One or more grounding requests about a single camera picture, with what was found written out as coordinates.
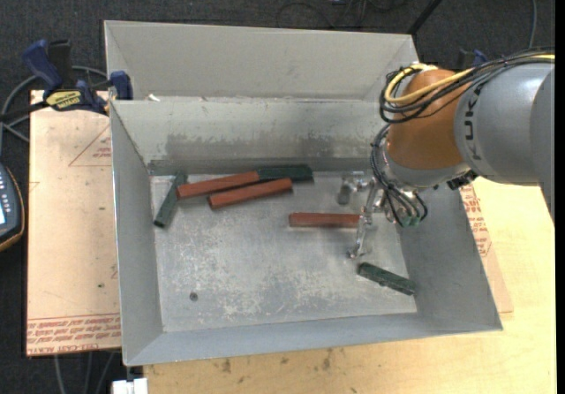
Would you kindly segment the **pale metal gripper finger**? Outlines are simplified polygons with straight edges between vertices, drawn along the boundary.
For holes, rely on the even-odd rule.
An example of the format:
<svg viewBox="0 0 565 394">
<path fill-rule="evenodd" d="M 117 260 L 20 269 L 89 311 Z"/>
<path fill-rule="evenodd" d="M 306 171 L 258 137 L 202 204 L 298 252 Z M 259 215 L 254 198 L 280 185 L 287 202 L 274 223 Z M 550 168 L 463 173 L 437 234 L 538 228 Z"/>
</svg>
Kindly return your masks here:
<svg viewBox="0 0 565 394">
<path fill-rule="evenodd" d="M 337 203 L 342 206 L 347 205 L 353 193 L 364 191 L 370 184 L 371 180 L 362 174 L 351 173 L 342 176 L 342 183 L 337 194 Z"/>
<path fill-rule="evenodd" d="M 365 250 L 365 237 L 367 231 L 371 228 L 373 219 L 371 216 L 360 215 L 356 230 L 356 237 L 354 245 L 348 250 L 348 257 L 352 260 L 357 259 L 364 254 Z"/>
</svg>

